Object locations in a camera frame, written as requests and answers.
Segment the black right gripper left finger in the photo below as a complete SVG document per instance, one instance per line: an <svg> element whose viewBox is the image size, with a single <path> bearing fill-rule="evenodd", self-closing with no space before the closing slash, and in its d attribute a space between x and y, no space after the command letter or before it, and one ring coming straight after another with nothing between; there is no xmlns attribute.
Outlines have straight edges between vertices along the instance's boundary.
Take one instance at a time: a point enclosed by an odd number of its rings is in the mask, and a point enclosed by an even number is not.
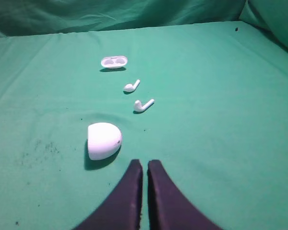
<svg viewBox="0 0 288 230"><path fill-rule="evenodd" d="M102 204L76 230L138 230L143 196L143 168L138 159L130 164Z"/></svg>

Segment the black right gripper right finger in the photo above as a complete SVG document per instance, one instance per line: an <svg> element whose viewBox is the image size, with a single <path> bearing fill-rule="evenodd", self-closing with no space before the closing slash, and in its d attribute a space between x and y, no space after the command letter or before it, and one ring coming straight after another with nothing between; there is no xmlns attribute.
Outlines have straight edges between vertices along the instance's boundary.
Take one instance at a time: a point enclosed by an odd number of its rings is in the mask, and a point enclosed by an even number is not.
<svg viewBox="0 0 288 230"><path fill-rule="evenodd" d="M148 163L148 214L151 230L219 230L176 187L161 161Z"/></svg>

